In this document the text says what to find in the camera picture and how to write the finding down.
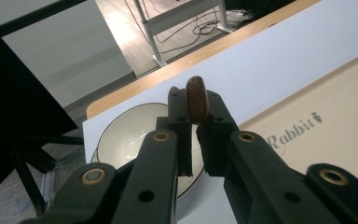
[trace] floor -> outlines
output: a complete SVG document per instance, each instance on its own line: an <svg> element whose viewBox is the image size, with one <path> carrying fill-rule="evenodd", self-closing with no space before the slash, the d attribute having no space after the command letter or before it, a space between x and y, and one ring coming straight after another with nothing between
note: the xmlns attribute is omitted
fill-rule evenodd
<svg viewBox="0 0 358 224"><path fill-rule="evenodd" d="M167 0L145 0L146 8L151 17L160 12L183 4L185 1L167 1ZM158 69L157 64L152 59L152 50L145 40L144 35L136 24L139 22L138 13L133 5L133 1L128 2L119 0L97 0L97 4L110 27L113 36L120 45L123 54L132 67L137 77L142 77ZM226 35L215 29L218 13L210 10L197 18L185 21L167 32L161 33L156 38L158 49L162 57L167 62L174 61L177 58L186 55L191 50L199 48L216 38ZM240 11L228 12L228 21L231 26L238 27L242 25L241 21L247 19L243 17ZM128 83L133 79L121 79L119 82L112 83L103 89L100 89L85 98L69 105L65 108L69 116L75 121L79 129L68 133L71 136L82 136L82 122L86 120L87 106ZM79 146L46 145L44 150L54 158L58 159L76 151L84 151ZM80 156L69 163L63 164L57 168L54 177L54 192L56 192L68 178L68 176L77 168L85 164L84 156ZM30 167L37 183L43 185L43 175ZM0 224L19 223L24 219L35 217L35 211L32 203L18 177L14 171L0 186Z"/></svg>

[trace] wooden table edge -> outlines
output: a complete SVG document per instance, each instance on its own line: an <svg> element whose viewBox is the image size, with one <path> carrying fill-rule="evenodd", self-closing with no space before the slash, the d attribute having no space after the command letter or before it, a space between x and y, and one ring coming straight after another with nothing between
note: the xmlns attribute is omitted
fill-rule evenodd
<svg viewBox="0 0 358 224"><path fill-rule="evenodd" d="M87 107L87 118L90 119L103 113L105 110L130 99L132 96L152 88L170 77L180 74L189 67L203 62L224 49L228 49L241 41L268 29L271 25L283 21L318 2L320 2L320 0L297 0L145 77L135 80L131 84L91 103Z"/></svg>

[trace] white bowl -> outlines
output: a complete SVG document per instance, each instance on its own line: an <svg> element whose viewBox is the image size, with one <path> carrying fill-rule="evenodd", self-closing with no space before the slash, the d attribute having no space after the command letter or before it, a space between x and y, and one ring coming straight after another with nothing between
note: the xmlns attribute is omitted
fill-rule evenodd
<svg viewBox="0 0 358 224"><path fill-rule="evenodd" d="M158 103L138 105L127 110L103 132L96 151L98 161L108 163L116 169L132 161L137 157L145 136L156 130L157 117L167 116L168 106ZM192 135L192 163L194 176L178 178L178 197L191 188L203 170L195 127Z"/></svg>

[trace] white surface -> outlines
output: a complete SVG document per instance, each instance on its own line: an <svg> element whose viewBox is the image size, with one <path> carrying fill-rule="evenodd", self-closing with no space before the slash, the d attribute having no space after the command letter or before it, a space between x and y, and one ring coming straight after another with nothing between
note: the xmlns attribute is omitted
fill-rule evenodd
<svg viewBox="0 0 358 224"><path fill-rule="evenodd" d="M86 159L116 116L136 105L167 103L170 87L183 88L190 77L203 77L207 89L219 93L232 117L243 123L357 57L358 1L323 0L85 121ZM179 223L235 223L222 179L204 178L203 187L192 190L202 195L197 206ZM179 201L178 209L194 202L188 199Z"/></svg>
<svg viewBox="0 0 358 224"><path fill-rule="evenodd" d="M52 2L1 0L0 24ZM131 72L94 0L3 39L61 106Z"/></svg>

